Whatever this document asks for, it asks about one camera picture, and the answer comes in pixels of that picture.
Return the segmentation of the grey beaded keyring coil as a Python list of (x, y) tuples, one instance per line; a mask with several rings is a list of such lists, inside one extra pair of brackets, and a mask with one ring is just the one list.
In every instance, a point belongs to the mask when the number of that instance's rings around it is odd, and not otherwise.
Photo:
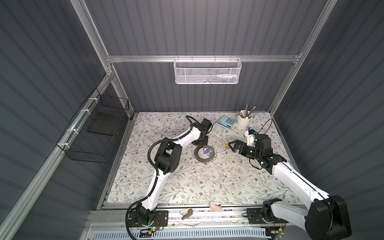
[[(204, 154), (204, 148), (210, 148), (209, 154)], [(215, 148), (209, 145), (206, 146), (197, 146), (194, 150), (194, 156), (198, 162), (209, 163), (216, 157)]]

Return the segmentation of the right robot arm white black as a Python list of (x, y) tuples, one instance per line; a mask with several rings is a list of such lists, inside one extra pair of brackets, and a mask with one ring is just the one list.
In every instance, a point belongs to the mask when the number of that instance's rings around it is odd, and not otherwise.
[(307, 232), (313, 240), (342, 240), (352, 235), (347, 204), (340, 196), (331, 196), (297, 172), (281, 155), (274, 154), (271, 139), (265, 134), (249, 134), (247, 141), (227, 143), (234, 153), (256, 160), (261, 168), (282, 181), (304, 209), (274, 198), (263, 202), (261, 217), (266, 223), (287, 221)]

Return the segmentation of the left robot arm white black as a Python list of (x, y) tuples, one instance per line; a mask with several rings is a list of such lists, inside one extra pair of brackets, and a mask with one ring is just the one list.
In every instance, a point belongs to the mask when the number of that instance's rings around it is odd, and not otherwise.
[(186, 116), (190, 126), (174, 138), (163, 138), (150, 146), (147, 158), (154, 168), (154, 175), (145, 196), (132, 203), (127, 213), (134, 212), (140, 222), (149, 226), (155, 219), (160, 193), (169, 176), (178, 168), (183, 149), (188, 145), (201, 146), (208, 141), (208, 134), (213, 123), (208, 119), (202, 122), (191, 116)]

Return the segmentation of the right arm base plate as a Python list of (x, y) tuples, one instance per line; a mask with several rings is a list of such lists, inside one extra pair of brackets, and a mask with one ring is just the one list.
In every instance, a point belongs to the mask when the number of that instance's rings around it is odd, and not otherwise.
[(267, 216), (263, 213), (263, 208), (246, 208), (245, 217), (250, 224), (274, 224), (281, 223), (285, 225), (288, 223), (285, 220), (277, 219), (275, 217)]

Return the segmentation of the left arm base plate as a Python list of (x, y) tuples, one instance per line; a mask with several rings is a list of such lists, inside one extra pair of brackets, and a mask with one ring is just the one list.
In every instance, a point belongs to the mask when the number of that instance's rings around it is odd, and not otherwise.
[(130, 228), (141, 228), (141, 227), (166, 227), (168, 225), (169, 211), (155, 211), (153, 221), (151, 224), (143, 221), (136, 211), (130, 211), (128, 216), (128, 226)]

